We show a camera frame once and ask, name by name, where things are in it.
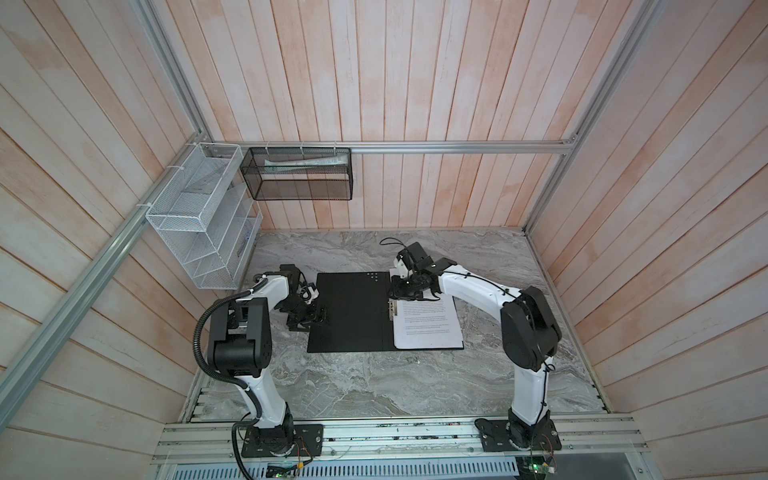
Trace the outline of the blue folder black inside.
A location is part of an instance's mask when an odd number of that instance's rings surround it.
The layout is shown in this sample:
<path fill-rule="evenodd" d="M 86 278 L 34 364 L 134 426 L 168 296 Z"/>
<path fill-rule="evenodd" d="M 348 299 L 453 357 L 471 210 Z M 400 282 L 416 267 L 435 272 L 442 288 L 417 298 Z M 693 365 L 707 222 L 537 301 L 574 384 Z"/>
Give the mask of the blue folder black inside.
<path fill-rule="evenodd" d="M 394 352 L 390 274 L 383 271 L 320 273 L 319 298 L 327 321 L 311 326 L 309 353 Z"/>

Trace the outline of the printed paper sheet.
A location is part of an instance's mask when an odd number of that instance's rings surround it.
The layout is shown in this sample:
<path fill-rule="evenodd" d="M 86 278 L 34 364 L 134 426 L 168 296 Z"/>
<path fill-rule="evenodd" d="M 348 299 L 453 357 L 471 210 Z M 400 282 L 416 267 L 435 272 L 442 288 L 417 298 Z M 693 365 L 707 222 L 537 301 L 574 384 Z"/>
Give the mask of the printed paper sheet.
<path fill-rule="evenodd" d="M 398 350 L 463 349 L 454 299 L 393 300 L 393 342 Z"/>

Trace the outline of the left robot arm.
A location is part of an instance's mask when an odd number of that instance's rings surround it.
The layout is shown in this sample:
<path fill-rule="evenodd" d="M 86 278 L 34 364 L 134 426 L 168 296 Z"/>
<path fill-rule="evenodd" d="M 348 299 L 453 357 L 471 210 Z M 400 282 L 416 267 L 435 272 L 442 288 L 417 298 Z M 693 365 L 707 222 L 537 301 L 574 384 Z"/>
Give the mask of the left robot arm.
<path fill-rule="evenodd" d="M 293 264 L 255 278 L 255 285 L 219 301 L 201 320 L 210 326 L 207 351 L 196 358 L 206 374 L 234 385 L 248 414 L 235 422 L 232 444 L 237 459 L 321 454 L 323 426 L 296 426 L 290 407 L 278 393 L 269 365 L 273 356 L 270 314 L 287 315 L 291 331 L 308 332 L 325 320 L 316 304 L 317 287 Z"/>

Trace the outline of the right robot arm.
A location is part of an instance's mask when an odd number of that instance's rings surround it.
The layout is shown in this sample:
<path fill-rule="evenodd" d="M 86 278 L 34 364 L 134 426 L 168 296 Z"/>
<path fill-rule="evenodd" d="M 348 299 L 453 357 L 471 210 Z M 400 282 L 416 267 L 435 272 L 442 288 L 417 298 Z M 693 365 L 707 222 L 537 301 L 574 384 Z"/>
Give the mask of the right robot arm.
<path fill-rule="evenodd" d="M 501 329 L 502 347 L 514 365 L 513 399 L 504 422 L 477 419 L 490 451 L 561 446 L 550 418 L 548 389 L 562 331 L 544 293 L 499 284 L 448 258 L 432 259 L 418 242 L 403 245 L 390 283 L 394 300 L 421 301 L 446 294 L 489 314 Z"/>

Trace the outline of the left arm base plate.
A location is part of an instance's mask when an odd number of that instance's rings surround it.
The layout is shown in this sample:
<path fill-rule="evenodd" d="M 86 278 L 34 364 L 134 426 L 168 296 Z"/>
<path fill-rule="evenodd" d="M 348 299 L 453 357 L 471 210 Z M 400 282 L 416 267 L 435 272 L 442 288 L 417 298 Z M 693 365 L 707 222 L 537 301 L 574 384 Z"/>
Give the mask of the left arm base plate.
<path fill-rule="evenodd" d="M 323 434 L 324 426 L 319 423 L 299 424 L 291 428 L 248 427 L 240 453 L 248 459 L 314 458 L 321 455 Z"/>

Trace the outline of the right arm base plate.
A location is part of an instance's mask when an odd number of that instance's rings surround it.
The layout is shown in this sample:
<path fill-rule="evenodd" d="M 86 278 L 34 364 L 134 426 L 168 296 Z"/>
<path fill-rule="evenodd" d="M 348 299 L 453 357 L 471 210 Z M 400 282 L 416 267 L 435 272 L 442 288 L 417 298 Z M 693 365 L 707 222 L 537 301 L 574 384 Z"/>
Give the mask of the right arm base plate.
<path fill-rule="evenodd" d="M 489 420 L 478 418 L 474 421 L 484 452 L 506 451 L 559 451 L 562 443 L 554 422 L 545 416 L 534 426 L 517 420 Z"/>

